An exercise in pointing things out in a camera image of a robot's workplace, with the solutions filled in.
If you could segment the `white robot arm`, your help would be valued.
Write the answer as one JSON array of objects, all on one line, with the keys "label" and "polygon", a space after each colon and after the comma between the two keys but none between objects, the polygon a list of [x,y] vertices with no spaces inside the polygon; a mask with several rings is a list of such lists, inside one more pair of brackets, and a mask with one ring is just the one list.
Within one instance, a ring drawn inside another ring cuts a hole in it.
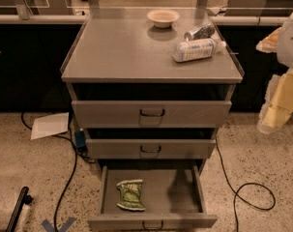
[{"label": "white robot arm", "polygon": [[270,134],[279,130],[293,114],[293,13],[278,29],[260,41],[256,49],[275,53],[278,61],[288,68],[282,76],[272,76],[259,113],[257,129]]}]

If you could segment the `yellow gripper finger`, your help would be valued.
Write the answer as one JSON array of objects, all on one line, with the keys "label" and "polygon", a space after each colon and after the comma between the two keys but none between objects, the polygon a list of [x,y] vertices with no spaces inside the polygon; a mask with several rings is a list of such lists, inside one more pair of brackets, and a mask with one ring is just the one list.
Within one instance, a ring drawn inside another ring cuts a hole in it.
[{"label": "yellow gripper finger", "polygon": [[282,76],[274,74],[268,83],[257,129],[265,134],[281,129],[293,114],[293,69]]},{"label": "yellow gripper finger", "polygon": [[264,53],[276,53],[278,49],[278,36],[280,31],[280,27],[273,31],[269,36],[256,45],[256,49]]}]

